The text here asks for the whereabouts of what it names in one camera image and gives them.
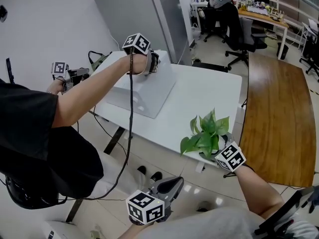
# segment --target chair base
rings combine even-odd
[[[310,67],[309,67],[309,69],[308,70],[306,70],[306,74],[308,74],[309,73],[309,71],[311,70],[311,69],[313,69],[314,71],[315,71],[315,73],[318,75],[318,77],[319,77],[319,68],[315,65],[315,63],[313,62],[313,61],[311,61],[310,59],[305,59],[305,58],[301,58],[300,60],[299,60],[299,62],[301,63],[301,61],[305,61],[308,65],[310,65]]]
[[[228,70],[231,70],[231,66],[232,66],[233,64],[239,62],[239,61],[244,61],[245,64],[246,64],[247,66],[249,66],[249,65],[248,65],[248,52],[247,52],[246,50],[243,50],[241,53],[239,53],[239,52],[233,52],[233,51],[226,51],[226,52],[225,52],[225,56],[226,56],[226,57],[228,57],[229,54],[234,55],[234,56],[236,56],[236,57],[238,57],[238,58],[234,59],[232,62],[230,62],[230,63],[227,65]]]
[[[207,42],[207,39],[210,38],[211,36],[215,35],[215,34],[216,34],[217,36],[219,36],[220,38],[224,39],[224,36],[223,36],[221,33],[215,32],[215,31],[211,31],[211,32],[209,32],[209,34],[205,37],[204,42]]]

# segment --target desk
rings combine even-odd
[[[309,187],[316,162],[316,126],[301,68],[249,54],[246,115],[240,147],[264,180]]]
[[[196,17],[197,17],[197,21],[198,21],[198,27],[200,29],[201,29],[201,25],[200,25],[200,21],[199,21],[199,15],[198,15],[197,8],[206,7],[207,4],[208,4],[208,2],[206,2],[206,1],[205,2],[195,2],[194,1],[194,2],[191,3],[191,5],[194,6],[194,8],[196,10]],[[265,23],[271,24],[273,26],[281,27],[281,28],[284,29],[283,41],[282,41],[282,45],[280,47],[280,51],[279,51],[279,54],[278,54],[278,59],[280,59],[281,55],[283,54],[284,44],[286,42],[286,37],[287,37],[287,31],[288,31],[288,28],[289,28],[287,23],[285,23],[282,19],[279,22],[278,21],[274,21],[269,16],[265,16],[265,15],[254,13],[254,12],[250,12],[250,11],[246,11],[246,10],[243,10],[242,8],[238,9],[238,14],[239,14],[239,17],[245,17],[245,18],[249,18],[249,19],[265,22]]]
[[[105,68],[104,61],[95,73]],[[232,132],[239,94],[241,77],[204,68],[172,65],[176,83],[155,119],[134,113],[132,132],[149,141],[180,153],[180,141],[191,136],[189,122],[196,116],[204,116],[213,108],[216,118],[229,116],[229,131]],[[129,129],[130,111],[109,104],[102,99],[95,113],[114,124]],[[185,154],[198,161],[214,165],[203,159],[198,152]]]

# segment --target strap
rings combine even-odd
[[[88,54],[88,57],[89,57],[89,61],[90,61],[91,64],[94,64],[94,62],[93,62],[92,59],[90,58],[90,53],[94,53],[94,54],[98,54],[98,55],[100,55],[100,56],[103,56],[102,53],[99,53],[99,52],[95,52],[95,51],[93,51],[93,50],[90,50],[90,51],[89,51],[89,54]]]

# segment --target black t-shirt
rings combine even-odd
[[[103,168],[74,128],[51,128],[58,96],[0,79],[0,172],[35,190],[88,197]]]

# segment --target white box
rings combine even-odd
[[[126,200],[126,207],[129,215],[143,224],[154,222],[165,215],[164,201],[141,190],[129,196]]]
[[[133,75],[133,110],[136,113],[156,118],[166,98],[176,82],[168,53],[155,51],[159,55],[158,71],[149,75]],[[124,51],[113,52],[107,59],[109,66],[121,57],[126,56]],[[130,76],[124,75],[108,92],[105,100],[113,105],[131,110],[130,104]]]
[[[235,142],[232,142],[231,145],[224,148],[215,159],[220,167],[231,172],[234,172],[239,166],[246,162],[241,148]]]

